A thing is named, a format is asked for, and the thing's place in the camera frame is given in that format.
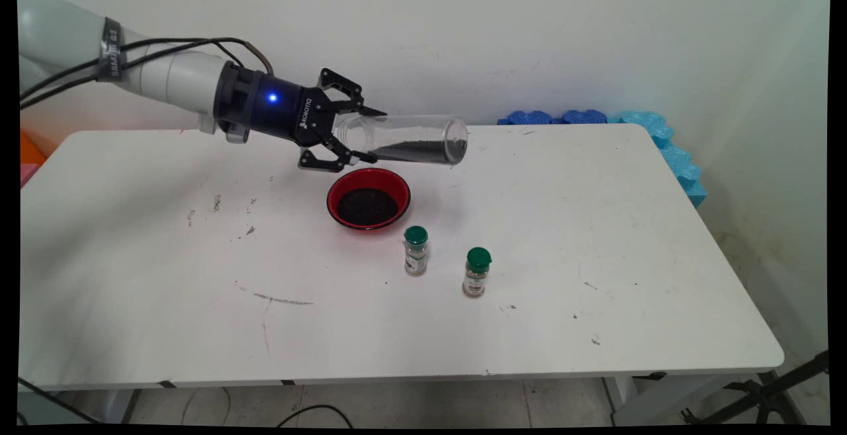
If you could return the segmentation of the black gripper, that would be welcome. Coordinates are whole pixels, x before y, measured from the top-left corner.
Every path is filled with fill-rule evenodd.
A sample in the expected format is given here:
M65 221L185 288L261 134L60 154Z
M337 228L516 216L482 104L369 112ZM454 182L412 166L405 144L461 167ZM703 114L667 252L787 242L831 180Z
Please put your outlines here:
M347 100L329 100L324 93L327 90L339 91ZM333 113L357 113L380 119L388 116L364 105L362 86L330 69L321 71L318 87L297 85L265 73L258 73L250 85L248 129L299 145L301 169L338 173L358 162L375 164L377 156L348 148L331 132L335 122ZM335 159L318 158L311 151L315 145L332 152Z

